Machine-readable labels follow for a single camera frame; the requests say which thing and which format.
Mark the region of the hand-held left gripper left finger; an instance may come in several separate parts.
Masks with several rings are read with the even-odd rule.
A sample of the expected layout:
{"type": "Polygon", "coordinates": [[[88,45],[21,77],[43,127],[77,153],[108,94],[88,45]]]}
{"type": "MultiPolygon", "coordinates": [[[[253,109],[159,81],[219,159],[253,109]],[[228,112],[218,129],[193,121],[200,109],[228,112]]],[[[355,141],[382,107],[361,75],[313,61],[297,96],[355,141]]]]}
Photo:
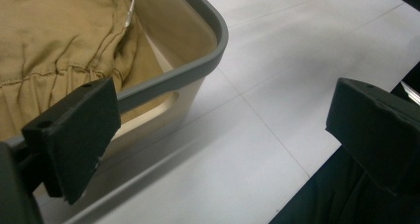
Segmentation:
{"type": "Polygon", "coordinates": [[[75,203],[120,127],[112,79],[76,88],[22,129],[30,152],[23,164],[28,188],[43,184],[49,196],[75,203]]]}

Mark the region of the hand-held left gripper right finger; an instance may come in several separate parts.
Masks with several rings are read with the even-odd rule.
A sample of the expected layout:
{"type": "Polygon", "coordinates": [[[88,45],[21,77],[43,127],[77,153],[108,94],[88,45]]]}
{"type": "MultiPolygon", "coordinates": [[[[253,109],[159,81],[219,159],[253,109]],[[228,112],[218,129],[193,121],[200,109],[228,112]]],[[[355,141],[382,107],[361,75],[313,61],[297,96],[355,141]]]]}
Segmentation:
{"type": "Polygon", "coordinates": [[[420,106],[374,85],[340,78],[326,121],[376,185],[420,195],[420,106]]]}

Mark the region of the tan pants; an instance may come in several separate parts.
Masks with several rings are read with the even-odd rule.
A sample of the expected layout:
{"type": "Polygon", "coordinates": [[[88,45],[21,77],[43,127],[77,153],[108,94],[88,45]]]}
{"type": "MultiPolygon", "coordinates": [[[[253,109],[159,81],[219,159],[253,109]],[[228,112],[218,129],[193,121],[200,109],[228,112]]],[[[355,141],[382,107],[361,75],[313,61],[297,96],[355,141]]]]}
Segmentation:
{"type": "Polygon", "coordinates": [[[0,0],[0,141],[84,83],[162,73],[135,0],[0,0]]]}

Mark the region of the beige bin with grey rim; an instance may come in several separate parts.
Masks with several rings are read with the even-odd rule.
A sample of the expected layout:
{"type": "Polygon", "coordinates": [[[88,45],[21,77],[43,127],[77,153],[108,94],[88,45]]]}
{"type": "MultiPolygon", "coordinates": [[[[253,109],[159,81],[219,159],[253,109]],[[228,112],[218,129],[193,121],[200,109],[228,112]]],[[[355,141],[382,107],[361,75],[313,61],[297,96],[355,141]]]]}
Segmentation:
{"type": "MultiPolygon", "coordinates": [[[[228,42],[227,26],[206,0],[135,0],[134,12],[162,70],[149,80],[116,90],[121,127],[101,162],[134,136],[153,131],[182,115],[201,80],[215,69],[228,42]]],[[[38,224],[42,216],[35,190],[25,181],[30,157],[22,130],[0,141],[0,224],[38,224]]]]}

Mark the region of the dark cloth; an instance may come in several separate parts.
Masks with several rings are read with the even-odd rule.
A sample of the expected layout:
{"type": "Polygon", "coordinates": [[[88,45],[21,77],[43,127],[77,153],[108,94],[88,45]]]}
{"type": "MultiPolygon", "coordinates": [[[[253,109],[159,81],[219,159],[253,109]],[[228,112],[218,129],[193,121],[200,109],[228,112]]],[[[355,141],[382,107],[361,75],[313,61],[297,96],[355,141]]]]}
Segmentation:
{"type": "Polygon", "coordinates": [[[420,224],[420,195],[377,187],[339,148],[269,224],[420,224]]]}

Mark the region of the aluminium rail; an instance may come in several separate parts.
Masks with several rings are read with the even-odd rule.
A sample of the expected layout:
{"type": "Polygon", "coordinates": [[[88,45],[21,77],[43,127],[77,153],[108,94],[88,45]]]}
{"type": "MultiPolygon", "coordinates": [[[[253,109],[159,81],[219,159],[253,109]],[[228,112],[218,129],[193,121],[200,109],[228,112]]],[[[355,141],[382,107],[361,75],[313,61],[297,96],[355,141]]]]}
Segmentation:
{"type": "Polygon", "coordinates": [[[408,97],[414,101],[417,105],[420,106],[420,94],[415,91],[412,87],[406,84],[404,81],[401,81],[401,85],[404,91],[407,93],[408,97]]]}

